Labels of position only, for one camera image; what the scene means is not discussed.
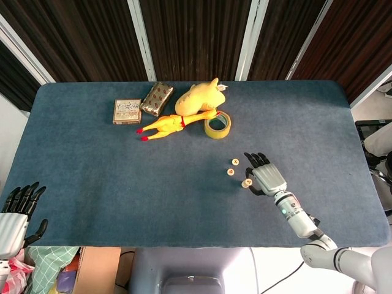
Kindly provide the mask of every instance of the yellow rubber chicken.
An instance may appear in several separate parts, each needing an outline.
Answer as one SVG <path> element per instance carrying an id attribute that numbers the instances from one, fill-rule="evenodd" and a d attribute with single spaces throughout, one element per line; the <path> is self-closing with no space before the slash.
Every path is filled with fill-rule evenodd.
<path id="1" fill-rule="evenodd" d="M 208 110 L 198 115 L 180 116 L 180 115 L 169 115 L 159 118 L 156 122 L 142 128 L 138 129 L 137 133 L 141 134 L 145 130 L 157 129 L 158 133 L 148 137 L 142 137 L 142 141 L 164 138 L 174 132 L 179 132 L 185 128 L 186 125 L 199 121 L 202 119 L 213 119 L 219 112 L 216 109 Z"/>

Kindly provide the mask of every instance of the curtain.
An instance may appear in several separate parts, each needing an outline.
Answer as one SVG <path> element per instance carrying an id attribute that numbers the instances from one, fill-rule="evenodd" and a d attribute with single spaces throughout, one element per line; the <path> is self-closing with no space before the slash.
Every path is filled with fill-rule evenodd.
<path id="1" fill-rule="evenodd" d="M 0 42 L 0 93 L 20 110 L 30 111 L 40 84 Z"/>
<path id="2" fill-rule="evenodd" d="M 126 0 L 0 0 L 56 81 L 147 80 Z"/>
<path id="3" fill-rule="evenodd" d="M 143 0 L 158 80 L 234 80 L 251 0 Z"/>
<path id="4" fill-rule="evenodd" d="M 325 0 L 270 0 L 248 80 L 284 80 Z"/>
<path id="5" fill-rule="evenodd" d="M 328 79 L 349 102 L 392 64 L 392 2 L 333 1 L 293 79 Z"/>

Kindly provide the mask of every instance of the blue table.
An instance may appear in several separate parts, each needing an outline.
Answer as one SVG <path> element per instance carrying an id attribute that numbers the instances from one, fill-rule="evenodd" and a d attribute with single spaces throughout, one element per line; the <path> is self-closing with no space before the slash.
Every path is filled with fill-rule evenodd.
<path id="1" fill-rule="evenodd" d="M 176 88 L 164 114 L 192 82 Z M 144 98 L 149 82 L 53 83 L 39 89 L 4 189 L 47 186 L 32 233 L 46 246 L 300 246 L 273 200 L 241 187 L 243 152 L 263 151 L 338 246 L 379 246 L 389 228 L 343 90 L 332 81 L 224 83 L 222 140 L 196 122 L 142 142 L 112 124 L 115 99 Z M 227 176 L 232 158 L 235 175 Z"/>

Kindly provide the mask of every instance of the cardboard box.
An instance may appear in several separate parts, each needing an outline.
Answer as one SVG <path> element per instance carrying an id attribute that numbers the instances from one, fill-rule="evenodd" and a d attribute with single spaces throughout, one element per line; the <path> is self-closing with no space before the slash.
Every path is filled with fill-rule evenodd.
<path id="1" fill-rule="evenodd" d="M 113 294 L 120 247 L 83 247 L 73 294 Z"/>

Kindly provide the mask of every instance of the small round token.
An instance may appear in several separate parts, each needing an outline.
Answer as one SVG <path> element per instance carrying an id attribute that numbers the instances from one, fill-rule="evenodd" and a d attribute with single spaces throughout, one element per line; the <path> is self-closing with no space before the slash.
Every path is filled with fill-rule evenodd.
<path id="1" fill-rule="evenodd" d="M 229 169 L 227 170 L 227 174 L 228 174 L 229 176 L 233 176 L 233 175 L 234 175 L 234 169 L 229 168 Z"/>
<path id="2" fill-rule="evenodd" d="M 253 184 L 253 181 L 251 179 L 245 179 L 242 183 L 241 186 L 243 188 L 248 188 L 249 186 L 251 186 Z"/>

